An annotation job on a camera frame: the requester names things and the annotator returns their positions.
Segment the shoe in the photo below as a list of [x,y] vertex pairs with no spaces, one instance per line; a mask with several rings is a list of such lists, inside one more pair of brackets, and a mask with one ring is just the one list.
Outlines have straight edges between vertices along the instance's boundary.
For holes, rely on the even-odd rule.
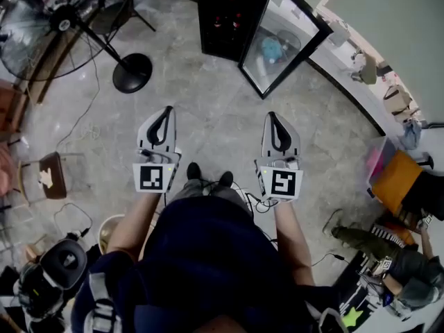
[[344,211],[341,208],[335,210],[332,213],[330,219],[328,220],[328,222],[325,224],[324,228],[322,229],[323,233],[326,236],[334,237],[332,231],[334,228],[341,226],[341,219],[342,219],[343,214],[344,214]]
[[197,163],[189,163],[189,166],[187,168],[187,178],[188,180],[200,179],[200,168]]
[[225,187],[231,187],[233,184],[233,173],[231,171],[226,171],[222,174],[221,178],[219,179],[219,185],[225,186]]

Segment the gray tile floor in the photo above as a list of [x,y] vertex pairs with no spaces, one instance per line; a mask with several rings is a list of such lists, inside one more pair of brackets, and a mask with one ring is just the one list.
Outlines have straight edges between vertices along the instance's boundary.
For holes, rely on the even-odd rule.
[[[137,197],[131,171],[137,159],[136,132],[147,117],[167,105],[176,110],[177,146],[183,154],[167,198],[185,183],[185,171],[191,161],[199,163],[210,180],[229,169],[241,187],[258,194],[253,160],[260,155],[264,117],[272,110],[287,118],[300,134],[305,174],[294,207],[313,261],[329,251],[351,258],[353,250],[325,238],[321,230],[338,207],[344,208],[348,220],[364,227],[380,213],[379,204],[359,186],[360,156],[366,142],[378,136],[367,119],[306,63],[262,101],[236,63],[201,53],[197,5],[193,2],[146,0],[138,10],[157,32],[132,19],[112,44],[122,55],[140,52],[150,56],[154,65],[152,78],[142,90],[121,94],[112,85],[114,60],[104,53],[95,59],[100,92],[71,137],[57,148],[60,152],[83,154],[66,163],[68,188],[75,191],[66,200],[45,200],[30,208],[9,211],[3,220],[5,230],[0,232],[0,266],[12,259],[17,265],[23,264],[23,244],[35,241],[44,232],[49,242],[60,238],[53,213],[70,201],[93,218],[92,231],[85,241],[95,243],[101,222],[128,211]],[[43,104],[28,109],[23,129],[28,146],[23,142],[13,146],[16,159],[38,160],[54,151],[97,89],[93,62],[54,80]],[[37,169],[25,173],[30,198],[42,195],[35,184],[35,173]],[[17,194],[11,194],[10,200],[14,205],[23,203]],[[272,211],[256,214],[255,221],[275,236]],[[69,206],[57,215],[57,223],[66,232],[83,229],[88,221]],[[315,280],[331,284],[344,267],[344,263],[328,257],[314,268]]]

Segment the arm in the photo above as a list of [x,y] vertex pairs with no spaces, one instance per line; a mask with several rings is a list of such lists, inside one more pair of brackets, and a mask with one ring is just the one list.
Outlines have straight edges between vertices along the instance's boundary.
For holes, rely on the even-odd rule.
[[311,255],[291,203],[275,206],[277,248],[299,285],[314,286]]
[[387,274],[384,279],[382,279],[382,282],[384,285],[386,285],[386,288],[390,290],[390,292],[394,296],[398,296],[402,291],[402,285],[396,281],[392,275]]
[[123,251],[136,262],[161,194],[144,194],[112,233],[107,253]]
[[425,257],[430,260],[434,257],[432,245],[430,244],[430,237],[429,233],[427,232],[427,226],[422,225],[421,226],[421,241],[422,241],[422,253],[425,255]]

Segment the strap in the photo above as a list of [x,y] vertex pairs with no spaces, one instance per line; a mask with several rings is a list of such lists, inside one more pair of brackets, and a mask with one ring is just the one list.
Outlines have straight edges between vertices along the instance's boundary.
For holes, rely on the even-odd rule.
[[339,328],[341,328],[343,333],[348,333],[348,329],[347,327],[344,325],[344,322],[342,321],[341,315],[339,314],[338,311],[332,309],[332,308],[327,308],[321,315],[321,318],[319,319],[319,333],[323,333],[322,331],[322,326],[324,324],[325,319],[327,318],[328,315],[331,315],[334,317],[334,319],[336,320],[336,323],[338,323]]
[[315,306],[313,306],[310,302],[305,301],[305,304],[307,305],[308,312],[311,314],[311,317],[314,318],[316,322],[319,322],[321,319],[321,313],[318,311]]
[[105,273],[95,273],[89,275],[89,288],[91,289],[94,301],[111,300],[108,289],[105,285]]
[[95,301],[95,308],[87,315],[85,333],[120,333],[121,319],[116,315],[114,305],[105,284],[105,273],[89,275],[89,288]]
[[390,98],[394,97],[395,95],[398,95],[400,93],[399,90],[395,90],[394,92],[392,92],[390,95],[386,94],[384,96],[384,100],[389,100]]

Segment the sticker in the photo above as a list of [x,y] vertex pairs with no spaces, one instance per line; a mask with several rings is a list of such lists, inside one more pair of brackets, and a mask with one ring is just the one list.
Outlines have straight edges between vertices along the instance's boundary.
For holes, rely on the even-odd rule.
[[296,174],[290,171],[273,170],[271,193],[273,195],[295,196]]
[[384,259],[384,262],[382,263],[382,270],[389,270],[391,262],[392,262],[391,258],[386,257],[386,259]]
[[143,165],[140,167],[140,189],[162,190],[163,177],[161,166]]
[[265,195],[264,179],[262,178],[262,175],[260,172],[257,174],[257,177],[259,179],[259,187],[261,189],[261,194]]

